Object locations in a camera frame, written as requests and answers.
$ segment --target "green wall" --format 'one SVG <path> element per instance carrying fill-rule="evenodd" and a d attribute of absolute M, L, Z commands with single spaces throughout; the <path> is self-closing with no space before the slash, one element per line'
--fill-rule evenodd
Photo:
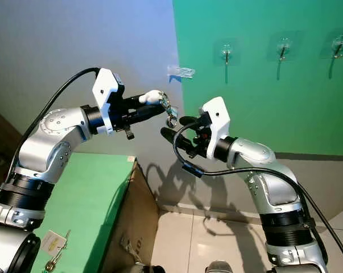
<path fill-rule="evenodd" d="M 343 32 L 343 1 L 174 0 L 180 66 L 196 70 L 183 79 L 187 115 L 222 96 L 230 134 L 278 152 L 343 155 L 343 59 L 329 45 Z M 291 48 L 276 77 L 276 37 Z M 233 47 L 229 65 L 220 56 Z"/>

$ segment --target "black wire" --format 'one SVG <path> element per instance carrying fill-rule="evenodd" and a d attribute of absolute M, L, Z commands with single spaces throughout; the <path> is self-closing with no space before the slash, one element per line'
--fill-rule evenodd
<path fill-rule="evenodd" d="M 47 111 L 50 109 L 50 107 L 53 105 L 53 103 L 56 101 L 56 99 L 58 98 L 59 95 L 61 95 L 61 93 L 72 83 L 74 82 L 74 80 L 76 80 L 77 78 L 83 76 L 84 74 L 87 74 L 89 72 L 95 72 L 96 75 L 99 72 L 99 68 L 97 67 L 91 67 L 91 68 L 87 68 L 84 69 L 78 73 L 76 73 L 74 76 L 72 76 L 69 80 L 67 80 L 56 92 L 55 94 L 50 98 L 50 100 L 47 102 L 47 104 L 45 105 L 44 109 L 42 109 L 42 111 L 40 112 L 40 114 L 34 119 L 34 121 L 30 124 L 30 126 L 27 128 L 26 132 L 22 135 L 17 149 L 14 152 L 11 164 L 10 164 L 10 168 L 7 174 L 7 178 L 5 180 L 4 183 L 8 183 L 11 177 L 11 174 L 18 162 L 18 153 L 19 150 L 22 146 L 22 144 L 26 141 L 26 139 L 28 138 L 28 136 L 31 134 L 31 132 L 33 131 L 33 129 L 36 127 L 36 125 L 39 123 L 39 121 L 45 116 L 45 114 L 47 113 Z"/>
<path fill-rule="evenodd" d="M 190 123 L 190 124 L 185 125 L 184 127 L 182 127 L 175 134 L 173 142 L 172 142 L 173 150 L 174 150 L 177 158 L 183 164 L 187 164 L 187 161 L 180 155 L 179 151 L 177 150 L 176 142 L 177 142 L 178 137 L 182 134 L 183 131 L 185 131 L 186 129 L 188 129 L 188 128 L 192 127 L 192 126 L 195 126 L 195 125 L 197 125 L 197 122 Z M 228 175 L 228 174 L 240 173 L 240 172 L 264 172 L 264 173 L 268 173 L 268 174 L 274 175 L 274 176 L 276 176 L 276 177 L 278 177 L 280 179 L 283 179 L 286 183 L 288 183 L 295 190 L 297 195 L 300 197 L 301 205 L 303 207 L 303 211 L 305 213 L 306 219 L 310 218 L 310 213 L 309 213 L 308 205 L 306 203 L 306 200 L 305 200 L 304 196 L 308 199 L 308 201 L 310 202 L 310 204 L 312 205 L 314 210 L 317 212 L 318 216 L 321 218 L 322 222 L 324 223 L 324 225 L 329 230 L 330 234 L 332 235 L 333 239 L 336 241 L 338 247 L 340 248 L 340 250 L 342 251 L 342 254 L 343 254 L 343 244 L 342 244 L 341 240 L 339 239 L 337 234 L 334 232 L 334 230 L 331 227 L 331 225 L 329 224 L 328 220 L 325 218 L 325 216 L 323 215 L 323 213 L 321 212 L 321 210 L 319 209 L 317 204 L 314 202 L 313 198 L 310 196 L 308 191 L 298 181 L 295 182 L 294 180 L 292 180 L 287 175 L 285 175 L 285 174 L 283 174 L 281 172 L 275 171 L 273 169 L 268 169 L 268 168 L 251 167 L 251 168 L 226 169 L 224 171 L 216 171 L 216 172 L 205 172 L 203 170 L 199 170 L 199 171 L 201 171 L 201 173 L 203 175 L 207 175 L 207 176 Z M 322 240 L 321 240 L 321 238 L 319 236 L 319 233 L 316 231 L 315 227 L 311 227 L 311 230 L 312 230 L 313 235 L 315 236 L 315 238 L 317 240 L 319 248 L 321 249 L 323 260 L 324 260 L 325 263 L 327 263 L 328 262 L 327 251 L 326 251 L 325 246 L 324 246 L 324 244 L 323 244 L 323 242 L 322 242 Z"/>

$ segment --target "robotic arm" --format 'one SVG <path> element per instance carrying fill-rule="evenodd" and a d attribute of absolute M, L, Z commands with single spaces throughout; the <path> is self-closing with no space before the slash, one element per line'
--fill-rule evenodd
<path fill-rule="evenodd" d="M 133 123 L 164 111 L 174 127 L 177 113 L 167 96 L 152 90 L 122 98 L 124 85 L 111 70 L 101 68 L 93 87 L 97 106 L 57 109 L 46 114 L 22 144 L 19 161 L 0 194 L 0 273 L 28 273 L 40 247 L 32 231 L 45 216 L 45 205 L 72 151 L 93 135 L 124 130 L 133 139 Z"/>
<path fill-rule="evenodd" d="M 200 118 L 182 117 L 179 122 L 185 129 L 196 132 L 192 142 L 178 133 L 162 128 L 161 134 L 171 143 L 185 150 L 190 158 L 196 155 L 221 160 L 230 169 L 258 167 L 280 172 L 296 182 L 296 177 L 286 166 L 280 164 L 274 152 L 265 145 L 243 138 L 232 138 L 228 133 L 230 118 L 221 97 L 216 97 L 200 109 Z M 184 160 L 183 168 L 201 177 L 206 174 L 200 167 Z M 270 262 L 275 266 L 269 272 L 320 272 L 327 273 L 319 246 L 319 234 L 302 200 L 293 187 L 283 179 L 263 172 L 240 172 L 254 204 L 260 214 L 266 236 L 266 249 Z"/>

